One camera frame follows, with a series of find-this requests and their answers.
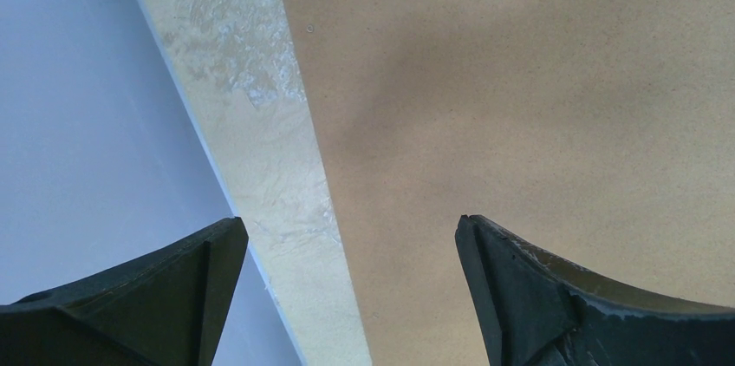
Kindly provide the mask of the brown backing board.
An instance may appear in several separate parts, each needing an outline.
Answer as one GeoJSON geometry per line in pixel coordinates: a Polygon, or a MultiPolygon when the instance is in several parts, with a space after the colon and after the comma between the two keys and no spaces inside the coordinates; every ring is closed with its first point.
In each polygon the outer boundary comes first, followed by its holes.
{"type": "Polygon", "coordinates": [[[734,303],[734,0],[283,0],[376,365],[484,365],[481,214],[734,303]]]}

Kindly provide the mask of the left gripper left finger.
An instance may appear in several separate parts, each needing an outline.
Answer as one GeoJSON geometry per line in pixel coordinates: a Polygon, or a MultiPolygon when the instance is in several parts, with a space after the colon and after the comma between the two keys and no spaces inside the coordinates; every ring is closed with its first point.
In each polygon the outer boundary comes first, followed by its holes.
{"type": "Polygon", "coordinates": [[[248,234],[225,218],[1,308],[4,365],[210,365],[248,234]]]}

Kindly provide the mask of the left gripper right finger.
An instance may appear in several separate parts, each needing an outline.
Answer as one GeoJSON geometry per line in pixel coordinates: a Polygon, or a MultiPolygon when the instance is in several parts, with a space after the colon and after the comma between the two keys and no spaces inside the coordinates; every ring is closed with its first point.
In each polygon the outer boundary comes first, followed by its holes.
{"type": "Polygon", "coordinates": [[[455,243],[492,365],[731,365],[734,310],[604,277],[481,215],[455,243]]]}

